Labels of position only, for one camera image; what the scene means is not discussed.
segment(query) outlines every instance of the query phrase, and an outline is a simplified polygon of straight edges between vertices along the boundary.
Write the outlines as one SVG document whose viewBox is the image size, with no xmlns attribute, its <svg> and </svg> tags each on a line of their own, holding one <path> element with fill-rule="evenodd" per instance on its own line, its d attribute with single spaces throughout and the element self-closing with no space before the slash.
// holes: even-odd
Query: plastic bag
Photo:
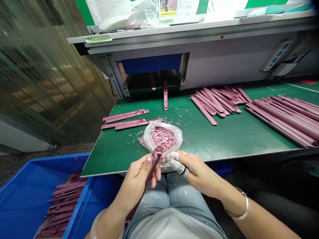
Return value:
<svg viewBox="0 0 319 239">
<path fill-rule="evenodd" d="M 158 120 L 153 121 L 152 123 L 150 123 L 146 127 L 143 136 L 141 138 L 138 138 L 139 142 L 141 143 L 141 141 L 143 139 L 143 143 L 144 143 L 145 148 L 150 153 L 152 153 L 154 151 L 154 149 L 155 149 L 155 145 L 153 143 L 151 132 L 153 132 L 155 130 L 155 127 L 157 127 L 157 126 L 158 127 L 163 127 L 163 128 L 166 128 L 166 129 L 172 131 L 172 133 L 173 133 L 173 135 L 174 135 L 174 137 L 176 139 L 175 145 L 170 150 L 168 150 L 167 152 L 163 153 L 163 157 L 166 154 L 170 153 L 170 152 L 174 152 L 174 151 L 178 150 L 180 148 L 180 146 L 182 145 L 182 141 L 183 141 L 183 133 L 182 133 L 182 131 L 176 126 L 173 126 L 173 125 L 167 124 L 167 123 L 163 123 L 163 122 L 158 121 Z"/>
<path fill-rule="evenodd" d="M 99 24 L 100 32 L 160 25 L 157 0 L 126 0 Z"/>
</svg>

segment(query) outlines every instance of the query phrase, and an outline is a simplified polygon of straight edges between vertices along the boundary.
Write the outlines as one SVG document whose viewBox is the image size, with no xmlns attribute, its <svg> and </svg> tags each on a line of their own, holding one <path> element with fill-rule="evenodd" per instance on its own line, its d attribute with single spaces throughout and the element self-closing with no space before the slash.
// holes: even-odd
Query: woman's left hand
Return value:
<svg viewBox="0 0 319 239">
<path fill-rule="evenodd" d="M 145 180 L 152 167 L 152 154 L 147 154 L 138 161 L 132 162 L 121 188 L 114 200 L 114 203 L 123 213 L 128 214 L 140 200 L 144 188 Z M 155 188 L 157 180 L 161 179 L 160 166 L 157 165 L 151 178 L 151 187 Z"/>
</svg>

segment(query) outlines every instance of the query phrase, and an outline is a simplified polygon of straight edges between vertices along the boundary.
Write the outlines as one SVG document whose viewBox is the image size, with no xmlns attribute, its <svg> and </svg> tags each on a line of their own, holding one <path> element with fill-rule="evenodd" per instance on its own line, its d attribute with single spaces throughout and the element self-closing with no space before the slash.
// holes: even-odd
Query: green work table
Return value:
<svg viewBox="0 0 319 239">
<path fill-rule="evenodd" d="M 244 91 L 251 99 L 266 98 L 279 94 L 298 98 L 313 104 L 319 104 L 318 85 L 307 86 L 295 84 L 303 88 L 285 83 L 265 85 L 262 82 L 241 83 Z M 137 109 L 148 109 L 143 115 L 146 120 L 165 118 L 173 121 L 183 131 L 181 150 L 198 155 L 203 161 L 214 161 L 240 158 L 252 155 L 270 154 L 284 151 L 300 150 L 294 142 L 279 134 L 274 129 L 257 119 L 245 110 L 246 106 L 239 106 L 240 114 L 232 113 L 225 118 L 214 116 L 218 123 L 212 126 L 203 116 L 189 96 L 195 89 L 185 90 L 178 96 L 168 93 L 168 110 L 163 109 L 163 98 L 134 100 L 131 98 L 118 99 L 111 115 L 117 115 Z M 114 128 L 101 131 L 99 138 L 83 168 L 81 176 L 96 176 L 126 172 L 131 162 L 138 160 L 148 153 L 139 143 L 136 136 L 147 126 L 115 131 Z"/>
</svg>

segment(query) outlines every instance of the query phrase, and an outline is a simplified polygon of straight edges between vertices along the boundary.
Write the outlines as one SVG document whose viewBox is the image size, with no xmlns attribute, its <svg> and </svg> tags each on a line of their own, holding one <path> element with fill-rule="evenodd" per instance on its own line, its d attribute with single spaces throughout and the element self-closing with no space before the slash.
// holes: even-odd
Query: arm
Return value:
<svg viewBox="0 0 319 239">
<path fill-rule="evenodd" d="M 217 175 L 198 156 L 181 150 L 177 152 L 180 155 L 174 155 L 173 158 L 189 168 L 190 172 L 186 179 L 194 188 L 211 198 L 219 199 L 232 216 L 238 217 L 244 214 L 246 200 L 240 191 Z M 251 199 L 248 199 L 248 202 L 246 218 L 234 220 L 247 239 L 300 238 L 259 204 Z"/>
<path fill-rule="evenodd" d="M 116 198 L 97 222 L 96 239 L 118 239 L 123 232 L 126 216 L 138 203 L 144 192 L 145 181 L 152 167 L 150 156 L 151 154 L 145 155 L 130 165 Z M 161 171 L 159 165 L 157 165 L 151 179 L 151 187 L 155 188 L 156 181 L 160 179 Z M 89 232 L 85 239 L 90 239 L 92 237 L 91 233 L 93 232 Z"/>
</svg>

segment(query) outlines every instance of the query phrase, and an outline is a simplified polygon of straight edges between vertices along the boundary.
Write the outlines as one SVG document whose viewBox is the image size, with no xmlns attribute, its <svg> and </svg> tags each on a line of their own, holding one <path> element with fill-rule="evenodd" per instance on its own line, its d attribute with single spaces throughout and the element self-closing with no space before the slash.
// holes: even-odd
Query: blue jeans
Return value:
<svg viewBox="0 0 319 239">
<path fill-rule="evenodd" d="M 170 207 L 210 226 L 223 238 L 227 238 L 201 193 L 177 172 L 162 174 L 162 179 L 157 181 L 155 189 L 148 184 L 132 221 L 127 225 L 123 238 L 129 239 L 138 224 L 148 216 Z"/>
</svg>

